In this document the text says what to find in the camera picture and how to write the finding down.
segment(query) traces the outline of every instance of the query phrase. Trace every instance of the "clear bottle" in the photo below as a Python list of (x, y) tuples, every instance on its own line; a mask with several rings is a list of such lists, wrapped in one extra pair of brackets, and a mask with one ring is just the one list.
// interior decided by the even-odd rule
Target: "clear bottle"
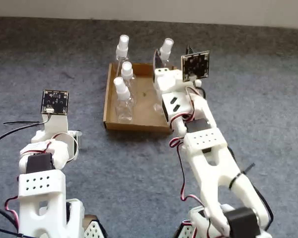
[(121, 35), (116, 49), (115, 63), (113, 64), (116, 77), (120, 76), (122, 64), (128, 60), (129, 36)]
[(124, 79), (126, 86), (129, 88), (134, 103), (137, 100), (137, 79), (134, 75), (133, 66), (129, 61), (123, 62), (121, 76)]
[(134, 101), (131, 97), (128, 87), (122, 77), (114, 79), (117, 92), (117, 101), (115, 103), (116, 117), (119, 123), (132, 123)]
[(161, 61), (163, 63), (163, 66), (165, 68), (170, 68), (170, 63), (169, 63), (169, 57), (170, 57), (170, 54), (171, 54), (171, 49), (172, 49), (172, 46), (173, 46), (173, 39), (171, 38), (165, 38), (164, 39), (164, 42), (163, 42), (163, 45), (161, 46), (160, 48), (160, 58), (161, 58)]

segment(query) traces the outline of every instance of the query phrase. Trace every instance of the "white wall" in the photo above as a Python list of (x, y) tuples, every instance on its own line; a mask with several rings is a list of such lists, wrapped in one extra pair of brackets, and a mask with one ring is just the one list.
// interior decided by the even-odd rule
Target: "white wall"
[(0, 0), (0, 16), (298, 28), (298, 0)]

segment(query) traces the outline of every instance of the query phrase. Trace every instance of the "bottle cap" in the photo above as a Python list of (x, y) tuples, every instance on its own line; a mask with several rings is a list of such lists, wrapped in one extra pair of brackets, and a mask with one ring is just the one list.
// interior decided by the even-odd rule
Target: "bottle cap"
[(133, 75), (134, 75), (134, 71), (133, 71), (132, 64), (128, 61), (123, 62), (123, 65), (121, 68), (121, 76), (124, 78), (124, 80), (132, 79)]
[(171, 54), (171, 48), (173, 46), (173, 39), (165, 38), (163, 45), (160, 48), (160, 58), (161, 60), (168, 60)]
[(122, 77), (117, 77), (114, 79), (114, 84), (116, 87), (116, 92), (118, 96), (118, 100), (125, 101), (130, 98), (130, 92), (128, 87), (124, 83), (124, 79)]
[(127, 57), (128, 43), (129, 43), (129, 36), (121, 35), (119, 38), (119, 43), (117, 45), (116, 56), (122, 57), (122, 58)]

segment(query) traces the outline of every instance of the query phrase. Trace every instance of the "cardboard box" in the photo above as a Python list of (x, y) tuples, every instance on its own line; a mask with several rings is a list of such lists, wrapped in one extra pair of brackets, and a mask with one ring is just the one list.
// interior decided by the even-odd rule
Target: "cardboard box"
[(134, 107), (132, 124), (119, 123), (115, 113), (117, 100), (114, 86), (115, 72), (112, 64), (109, 65), (106, 98), (104, 106), (103, 122), (107, 130), (133, 130), (133, 131), (156, 131), (171, 133), (165, 120), (164, 114), (154, 110), (154, 104), (160, 104), (153, 88), (152, 64), (133, 64), (134, 74), (137, 77), (137, 103)]

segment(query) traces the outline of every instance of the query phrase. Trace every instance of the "robotic arm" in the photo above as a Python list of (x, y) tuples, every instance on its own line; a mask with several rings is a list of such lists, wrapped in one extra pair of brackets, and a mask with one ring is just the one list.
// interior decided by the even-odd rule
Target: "robotic arm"
[[(183, 139), (181, 149), (201, 188), (204, 208), (191, 210), (192, 226), (201, 237), (207, 238), (271, 238), (264, 231), (269, 216), (263, 202), (248, 177), (238, 168), (206, 99), (195, 90), (196, 85), (201, 85), (200, 79), (208, 76), (208, 59), (209, 52), (190, 54), (182, 57), (182, 71), (154, 70), (154, 87), (166, 120)], [(201, 77), (196, 70), (201, 71), (203, 64), (205, 73)], [(234, 209), (219, 204), (220, 185), (232, 190), (245, 207)]]
[(84, 231), (84, 206), (66, 198), (61, 169), (78, 156), (80, 131), (68, 130), (68, 91), (44, 90), (39, 130), (20, 151), (19, 233), (36, 238), (104, 238), (98, 220)]

